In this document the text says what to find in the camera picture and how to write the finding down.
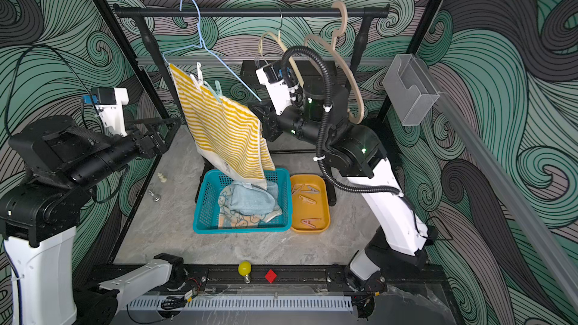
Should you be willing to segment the yellow striped towel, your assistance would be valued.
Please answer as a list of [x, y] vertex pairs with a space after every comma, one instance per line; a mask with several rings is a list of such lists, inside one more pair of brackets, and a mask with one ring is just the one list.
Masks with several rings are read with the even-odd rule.
[[173, 64], [169, 69], [198, 153], [233, 180], [265, 189], [264, 173], [275, 165], [257, 116], [224, 94], [215, 99], [207, 81], [197, 87], [192, 73]]

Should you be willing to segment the green clothespin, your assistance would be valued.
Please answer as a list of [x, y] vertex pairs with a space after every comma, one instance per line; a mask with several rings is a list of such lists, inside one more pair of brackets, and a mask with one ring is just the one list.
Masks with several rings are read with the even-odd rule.
[[223, 98], [223, 91], [222, 91], [222, 87], [221, 87], [221, 82], [220, 81], [215, 81], [215, 85], [212, 87], [210, 84], [208, 84], [209, 90], [212, 91], [212, 94], [214, 95], [215, 99], [221, 101], [221, 99]]

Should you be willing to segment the pink clothespin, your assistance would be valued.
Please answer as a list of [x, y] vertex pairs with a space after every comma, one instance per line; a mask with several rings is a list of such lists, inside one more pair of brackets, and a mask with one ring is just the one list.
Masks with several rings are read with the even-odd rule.
[[315, 225], [315, 223], [316, 223], [316, 221], [320, 221], [320, 220], [321, 220], [321, 218], [304, 218], [300, 222], [301, 222], [301, 224], [303, 224], [304, 226], [307, 226], [308, 228], [316, 229], [317, 226]]
[[309, 184], [296, 184], [293, 187], [292, 194], [297, 193], [307, 193], [307, 194], [319, 194], [320, 190]]

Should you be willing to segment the light blue towel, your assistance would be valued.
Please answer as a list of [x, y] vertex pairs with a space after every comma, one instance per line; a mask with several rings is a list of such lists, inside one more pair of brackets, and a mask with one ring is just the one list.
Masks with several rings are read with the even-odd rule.
[[271, 181], [266, 182], [265, 189], [250, 183], [233, 181], [221, 191], [218, 200], [220, 206], [242, 215], [266, 218], [282, 214], [278, 204], [278, 185]]

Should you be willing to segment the orange clothespin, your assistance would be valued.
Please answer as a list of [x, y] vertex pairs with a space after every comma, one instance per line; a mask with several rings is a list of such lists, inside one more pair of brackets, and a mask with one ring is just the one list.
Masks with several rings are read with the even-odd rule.
[[316, 205], [317, 204], [317, 202], [314, 199], [311, 199], [309, 197], [305, 197], [303, 195], [299, 195], [298, 198], [304, 204], [309, 204], [309, 205]]

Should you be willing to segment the blue wire hanger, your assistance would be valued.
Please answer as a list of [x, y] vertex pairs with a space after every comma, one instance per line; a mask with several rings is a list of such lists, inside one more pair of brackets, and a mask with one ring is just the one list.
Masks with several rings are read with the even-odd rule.
[[[206, 53], [208, 53], [211, 57], [214, 57], [216, 60], [218, 60], [218, 63], [220, 63], [222, 66], [224, 66], [225, 69], [227, 69], [228, 72], [230, 72], [231, 75], [233, 75], [234, 78], [236, 78], [237, 81], [239, 81], [240, 84], [242, 84], [243, 87], [245, 87], [246, 90], [248, 90], [248, 92], [255, 98], [257, 99], [258, 102], [261, 102], [262, 99], [260, 98], [260, 96], [257, 95], [257, 93], [254, 92], [254, 90], [252, 90], [248, 84], [245, 83], [245, 81], [242, 80], [242, 78], [239, 77], [239, 75], [236, 74], [236, 72], [233, 71], [233, 69], [230, 68], [230, 66], [228, 66], [224, 60], [221, 59], [221, 57], [219, 57], [216, 53], [214, 53], [212, 50], [210, 50], [207, 45], [206, 45], [206, 41], [203, 37], [203, 24], [202, 24], [202, 20], [203, 20], [203, 16], [201, 14], [201, 10], [200, 7], [198, 6], [197, 2], [195, 0], [190, 0], [190, 2], [193, 4], [195, 11], [197, 13], [197, 34], [198, 34], [198, 44], [191, 44], [191, 45], [186, 45], [180, 48], [176, 48], [174, 50], [169, 50], [169, 51], [165, 51], [161, 53], [161, 57], [163, 58], [163, 60], [168, 63], [168, 61], [166, 60], [166, 55], [167, 54], [173, 54], [177, 51], [182, 51], [182, 50], [186, 50], [186, 49], [190, 49], [190, 48], [195, 48], [195, 49], [200, 49], [203, 51], [206, 51]], [[179, 0], [179, 12], [183, 12], [184, 11], [184, 3], [185, 0]]]

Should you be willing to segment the pink wooden hanger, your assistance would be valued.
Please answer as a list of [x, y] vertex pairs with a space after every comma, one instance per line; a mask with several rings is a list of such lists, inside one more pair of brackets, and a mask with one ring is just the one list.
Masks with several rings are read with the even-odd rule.
[[364, 120], [365, 114], [364, 100], [362, 98], [361, 91], [358, 87], [357, 81], [355, 80], [355, 76], [352, 70], [349, 68], [349, 66], [346, 64], [346, 61], [341, 57], [341, 55], [336, 50], [337, 39], [346, 33], [346, 28], [348, 24], [347, 7], [346, 4], [340, 0], [335, 1], [331, 7], [338, 9], [341, 16], [340, 28], [332, 31], [331, 43], [328, 44], [320, 36], [307, 35], [304, 39], [304, 45], [309, 46], [309, 42], [315, 42], [321, 45], [334, 58], [334, 60], [337, 62], [337, 65], [343, 70], [343, 72], [346, 75], [346, 78], [349, 80], [349, 84], [351, 85], [352, 91], [355, 96], [355, 100], [358, 104], [357, 114], [352, 114], [352, 112], [348, 109], [349, 121], [353, 124], [361, 124], [362, 120]]

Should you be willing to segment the bunny pattern towel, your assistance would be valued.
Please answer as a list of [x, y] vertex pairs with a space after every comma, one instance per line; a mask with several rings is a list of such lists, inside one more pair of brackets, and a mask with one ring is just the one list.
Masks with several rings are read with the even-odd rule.
[[218, 227], [219, 228], [233, 228], [233, 229], [246, 229], [249, 227], [257, 227], [261, 223], [268, 224], [270, 221], [276, 219], [279, 216], [267, 216], [266, 218], [252, 216], [252, 215], [242, 215], [237, 212], [232, 212], [228, 208], [219, 205], [219, 215], [218, 215]]

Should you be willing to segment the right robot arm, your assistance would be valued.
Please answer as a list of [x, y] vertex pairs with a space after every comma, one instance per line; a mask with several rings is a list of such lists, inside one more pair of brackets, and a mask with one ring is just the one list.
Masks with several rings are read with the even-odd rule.
[[265, 139], [275, 141], [287, 133], [313, 144], [314, 161], [326, 182], [362, 195], [379, 221], [375, 236], [346, 266], [348, 286], [365, 290], [378, 272], [402, 262], [421, 269], [437, 230], [418, 217], [378, 135], [353, 122], [352, 89], [337, 81], [336, 66], [311, 48], [295, 46], [280, 60], [243, 65], [242, 73], [247, 72], [269, 95], [249, 105], [263, 125]]

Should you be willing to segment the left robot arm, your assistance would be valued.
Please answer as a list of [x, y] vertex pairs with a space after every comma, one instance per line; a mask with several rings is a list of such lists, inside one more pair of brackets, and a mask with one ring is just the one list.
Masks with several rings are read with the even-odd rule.
[[131, 120], [124, 135], [79, 127], [65, 115], [40, 119], [9, 140], [28, 175], [1, 199], [1, 234], [12, 270], [15, 324], [108, 324], [134, 299], [185, 284], [181, 257], [159, 254], [118, 278], [76, 290], [72, 249], [81, 209], [97, 185], [136, 158], [167, 152], [177, 118]]

